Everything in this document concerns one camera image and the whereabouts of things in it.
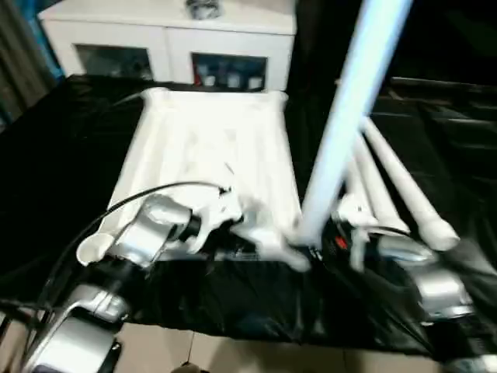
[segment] curtain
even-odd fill
[[[0,0],[0,120],[14,121],[55,85],[13,0]]]

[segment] black tablecloth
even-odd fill
[[[73,77],[0,135],[0,302],[32,304],[64,245],[106,208],[143,107],[140,99],[121,100],[151,85]],[[460,92],[456,99],[447,94],[449,99],[437,96],[429,103],[382,96],[372,117],[436,209],[465,238],[464,251],[454,250],[447,260],[494,328],[497,110],[475,106],[472,95],[461,100]],[[307,94],[295,94],[287,104],[301,198],[329,104],[329,97]],[[245,339],[426,354],[376,314],[370,301],[344,287],[344,274],[357,288],[364,279],[339,267],[316,263],[296,274],[282,263],[159,263],[134,321]],[[408,313],[404,321],[412,322]]]

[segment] tiled floor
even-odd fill
[[[0,373],[16,372],[25,330],[13,323],[0,349]],[[169,373],[185,361],[210,373],[439,373],[425,358],[288,343],[249,342],[200,333],[125,325],[116,373]]]

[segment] white rod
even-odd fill
[[[363,0],[304,199],[298,227],[304,243],[320,242],[362,119],[371,111],[411,3]]]
[[[378,224],[409,233],[408,226],[398,216],[394,202],[362,136],[359,136],[357,142],[356,159]]]
[[[378,225],[373,216],[366,187],[355,157],[349,162],[346,173],[346,194],[337,208],[338,218],[356,227]]]
[[[457,233],[438,215],[373,121],[367,118],[364,122],[367,139],[416,220],[421,238],[434,250],[454,247],[459,242]]]

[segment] white cabinet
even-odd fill
[[[43,27],[66,76],[172,79],[164,27],[58,20]]]
[[[210,20],[191,19],[184,0],[64,0],[39,17],[66,76],[284,90],[294,0],[221,4]]]

